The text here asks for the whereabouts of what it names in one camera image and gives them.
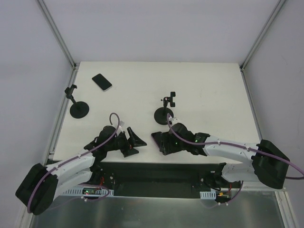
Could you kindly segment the black smartphone purple edge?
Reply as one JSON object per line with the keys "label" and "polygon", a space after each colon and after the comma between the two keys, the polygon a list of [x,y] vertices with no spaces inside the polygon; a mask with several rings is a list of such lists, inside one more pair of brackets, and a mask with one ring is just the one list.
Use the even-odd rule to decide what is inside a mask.
{"label": "black smartphone purple edge", "polygon": [[159,150],[161,150],[161,147],[162,147],[162,137],[161,137],[161,135],[162,135],[162,132],[151,133],[151,137],[154,140],[154,142],[156,143]]}

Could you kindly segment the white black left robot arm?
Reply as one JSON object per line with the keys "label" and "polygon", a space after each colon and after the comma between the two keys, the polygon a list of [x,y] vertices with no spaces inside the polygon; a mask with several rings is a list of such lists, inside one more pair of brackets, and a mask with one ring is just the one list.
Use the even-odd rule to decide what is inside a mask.
{"label": "white black left robot arm", "polygon": [[15,196],[27,207],[28,213],[39,215],[68,189],[88,182],[100,181],[99,164],[111,151],[120,151],[124,157],[138,154],[138,148],[147,146],[128,127],[126,132],[105,126],[100,134],[83,150],[66,160],[44,166],[37,163],[27,173],[17,188]]}

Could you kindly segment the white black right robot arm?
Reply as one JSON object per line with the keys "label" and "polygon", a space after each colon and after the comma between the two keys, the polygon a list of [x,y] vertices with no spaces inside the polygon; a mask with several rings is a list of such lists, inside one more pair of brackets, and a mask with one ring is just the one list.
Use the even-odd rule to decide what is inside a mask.
{"label": "white black right robot arm", "polygon": [[156,143],[163,155],[181,151],[193,155],[223,157],[236,161],[222,163],[215,171],[214,183],[225,187],[230,182],[251,181],[280,190],[286,178],[289,158],[269,140],[260,143],[225,142],[207,133],[192,133],[176,123],[172,130],[159,133]]}

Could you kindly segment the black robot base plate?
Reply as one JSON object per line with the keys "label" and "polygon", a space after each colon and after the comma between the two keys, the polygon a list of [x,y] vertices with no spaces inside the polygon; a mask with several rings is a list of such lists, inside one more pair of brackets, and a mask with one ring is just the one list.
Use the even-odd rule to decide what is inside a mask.
{"label": "black robot base plate", "polygon": [[105,186],[115,196],[197,199],[212,188],[240,187],[220,177],[223,164],[101,162],[89,184]]}

